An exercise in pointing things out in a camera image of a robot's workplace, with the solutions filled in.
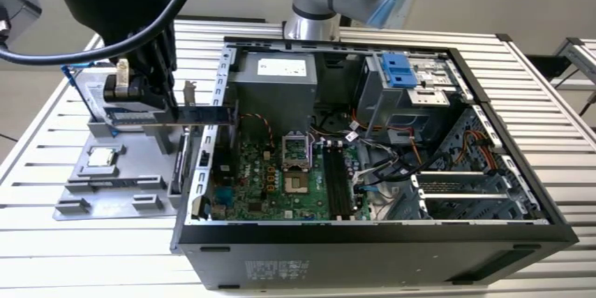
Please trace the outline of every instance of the aluminum table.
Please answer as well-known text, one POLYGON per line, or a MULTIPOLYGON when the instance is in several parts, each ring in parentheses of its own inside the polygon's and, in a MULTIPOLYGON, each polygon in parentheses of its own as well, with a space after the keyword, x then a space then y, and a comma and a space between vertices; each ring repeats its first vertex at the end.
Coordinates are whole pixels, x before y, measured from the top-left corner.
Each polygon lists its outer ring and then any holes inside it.
MULTIPOLYGON (((225 36, 278 38, 278 24, 177 22, 177 94, 213 96, 225 36)), ((457 47, 581 242, 489 287, 210 292, 171 255, 175 218, 53 219, 89 137, 89 113, 65 80, 0 167, 0 297, 596 297, 596 135, 517 45, 497 35, 343 28, 342 40, 457 47)), ((97 37, 89 48, 98 47, 97 37)))

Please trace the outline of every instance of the expansion slot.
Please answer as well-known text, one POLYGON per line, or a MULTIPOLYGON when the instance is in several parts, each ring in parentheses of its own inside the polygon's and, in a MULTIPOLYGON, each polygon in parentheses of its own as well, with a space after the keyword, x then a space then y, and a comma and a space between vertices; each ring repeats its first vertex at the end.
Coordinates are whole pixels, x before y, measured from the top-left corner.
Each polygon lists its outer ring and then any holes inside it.
POLYGON ((343 219, 350 219, 353 214, 351 193, 342 147, 323 148, 323 167, 326 170, 331 219, 335 220, 339 216, 343 219))

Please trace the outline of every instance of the blue drive bay latch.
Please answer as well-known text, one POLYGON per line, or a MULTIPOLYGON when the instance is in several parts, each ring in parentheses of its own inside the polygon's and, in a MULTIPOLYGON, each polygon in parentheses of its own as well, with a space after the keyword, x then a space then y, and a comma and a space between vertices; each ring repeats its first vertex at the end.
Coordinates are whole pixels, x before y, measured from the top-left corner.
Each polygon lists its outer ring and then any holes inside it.
POLYGON ((391 87, 414 88, 419 85, 419 79, 405 54, 382 54, 382 67, 391 87))

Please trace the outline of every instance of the white label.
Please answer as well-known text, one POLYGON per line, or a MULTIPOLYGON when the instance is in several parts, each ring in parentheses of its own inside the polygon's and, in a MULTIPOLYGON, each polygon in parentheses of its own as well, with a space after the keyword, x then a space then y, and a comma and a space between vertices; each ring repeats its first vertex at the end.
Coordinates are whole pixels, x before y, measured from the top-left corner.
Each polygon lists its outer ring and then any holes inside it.
POLYGON ((350 142, 355 141, 358 138, 358 133, 351 131, 351 133, 349 135, 346 135, 346 140, 349 140, 350 142))
POLYGON ((246 261, 246 273, 254 281, 306 279, 310 267, 310 260, 246 261))
POLYGON ((361 127, 361 124, 358 123, 357 120, 354 120, 353 123, 351 123, 353 131, 355 131, 359 127, 361 127))
POLYGON ((307 77, 307 61, 303 59, 261 59, 258 75, 307 77))

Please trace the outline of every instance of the open computer tower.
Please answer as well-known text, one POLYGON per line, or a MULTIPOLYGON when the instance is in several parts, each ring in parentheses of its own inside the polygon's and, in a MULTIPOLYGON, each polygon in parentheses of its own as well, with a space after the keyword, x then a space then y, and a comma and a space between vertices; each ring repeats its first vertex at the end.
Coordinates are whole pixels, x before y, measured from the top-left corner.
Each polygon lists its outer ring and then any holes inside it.
POLYGON ((173 248, 209 289, 489 284, 578 241, 457 49, 227 38, 173 248))

